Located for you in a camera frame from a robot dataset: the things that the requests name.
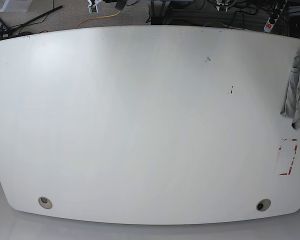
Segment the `left table grommet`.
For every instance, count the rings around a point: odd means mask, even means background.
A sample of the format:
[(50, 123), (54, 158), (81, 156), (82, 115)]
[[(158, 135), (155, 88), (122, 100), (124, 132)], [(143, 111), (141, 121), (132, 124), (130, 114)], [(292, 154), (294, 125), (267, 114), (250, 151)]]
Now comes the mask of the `left table grommet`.
[(38, 203), (42, 208), (47, 209), (47, 210), (49, 210), (53, 207), (52, 202), (48, 198), (43, 197), (43, 196), (38, 198)]

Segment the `table grommet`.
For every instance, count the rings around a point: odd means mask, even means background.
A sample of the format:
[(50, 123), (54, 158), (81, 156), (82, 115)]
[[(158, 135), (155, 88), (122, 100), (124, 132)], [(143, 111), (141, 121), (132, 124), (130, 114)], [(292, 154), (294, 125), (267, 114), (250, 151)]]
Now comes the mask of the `table grommet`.
[(271, 200), (270, 199), (262, 199), (259, 201), (256, 205), (256, 210), (258, 212), (264, 212), (268, 210), (268, 208), (271, 206)]
[(47, 209), (47, 210), (49, 210), (53, 207), (52, 202), (48, 198), (43, 197), (43, 196), (38, 198), (38, 203), (42, 208)]

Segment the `clear plastic storage box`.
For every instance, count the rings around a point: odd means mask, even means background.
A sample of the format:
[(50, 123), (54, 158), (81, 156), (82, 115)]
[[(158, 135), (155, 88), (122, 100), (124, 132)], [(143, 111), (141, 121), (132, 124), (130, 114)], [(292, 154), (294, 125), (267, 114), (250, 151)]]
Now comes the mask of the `clear plastic storage box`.
[(0, 12), (25, 13), (31, 3), (32, 0), (0, 0)]

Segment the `red tape marking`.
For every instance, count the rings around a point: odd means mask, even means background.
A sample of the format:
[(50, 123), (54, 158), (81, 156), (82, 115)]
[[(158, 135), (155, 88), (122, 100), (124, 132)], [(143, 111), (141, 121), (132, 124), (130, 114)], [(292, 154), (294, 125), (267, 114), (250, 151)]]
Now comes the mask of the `red tape marking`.
[(298, 139), (282, 138), (278, 149), (278, 159), (276, 163), (275, 174), (279, 176), (288, 176), (292, 172), (296, 153), (298, 148)]

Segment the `black tripod stand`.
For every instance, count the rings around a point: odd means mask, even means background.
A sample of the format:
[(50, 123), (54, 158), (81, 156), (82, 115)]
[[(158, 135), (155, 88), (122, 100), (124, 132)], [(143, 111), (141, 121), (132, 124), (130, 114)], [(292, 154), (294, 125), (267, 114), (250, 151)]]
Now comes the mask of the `black tripod stand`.
[(0, 18), (0, 41), (11, 39), (18, 37), (22, 32), (21, 30), (25, 27), (32, 26), (32, 25), (38, 25), (43, 23), (49, 15), (52, 13), (61, 10), (63, 8), (62, 5), (60, 6), (52, 6), (51, 10), (48, 10), (24, 23), (17, 24), (14, 26), (8, 26), (1, 18)]

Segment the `black frame base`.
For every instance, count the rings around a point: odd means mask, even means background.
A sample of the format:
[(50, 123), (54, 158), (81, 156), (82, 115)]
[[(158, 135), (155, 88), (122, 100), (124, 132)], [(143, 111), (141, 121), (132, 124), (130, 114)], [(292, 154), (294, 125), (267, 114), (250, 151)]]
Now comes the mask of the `black frame base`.
[(151, 25), (207, 27), (218, 13), (228, 12), (236, 0), (149, 0), (147, 20)]

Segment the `right table grommet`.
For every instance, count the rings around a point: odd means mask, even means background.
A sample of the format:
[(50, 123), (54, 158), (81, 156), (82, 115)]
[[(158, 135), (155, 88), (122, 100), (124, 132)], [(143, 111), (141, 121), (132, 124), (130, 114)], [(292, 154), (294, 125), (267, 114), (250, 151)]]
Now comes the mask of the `right table grommet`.
[(264, 212), (268, 210), (268, 208), (271, 206), (271, 200), (270, 199), (262, 199), (259, 201), (256, 205), (256, 210), (258, 212)]

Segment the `grey T-shirt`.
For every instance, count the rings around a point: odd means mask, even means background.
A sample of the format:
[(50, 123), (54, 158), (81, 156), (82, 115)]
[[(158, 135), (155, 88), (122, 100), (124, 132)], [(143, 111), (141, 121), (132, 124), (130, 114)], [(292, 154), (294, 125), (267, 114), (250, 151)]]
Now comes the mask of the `grey T-shirt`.
[(292, 119), (293, 129), (300, 129), (300, 50), (296, 53), (290, 68), (280, 115)]

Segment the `white power strip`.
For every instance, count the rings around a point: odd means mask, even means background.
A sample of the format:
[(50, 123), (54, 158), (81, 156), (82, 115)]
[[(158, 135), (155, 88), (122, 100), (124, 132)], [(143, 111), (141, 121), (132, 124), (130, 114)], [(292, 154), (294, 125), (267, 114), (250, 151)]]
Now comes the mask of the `white power strip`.
[(274, 10), (270, 12), (269, 18), (263, 28), (263, 31), (265, 33), (270, 33), (272, 31), (279, 17), (283, 13), (287, 2), (287, 0), (279, 0), (276, 6), (274, 7)]

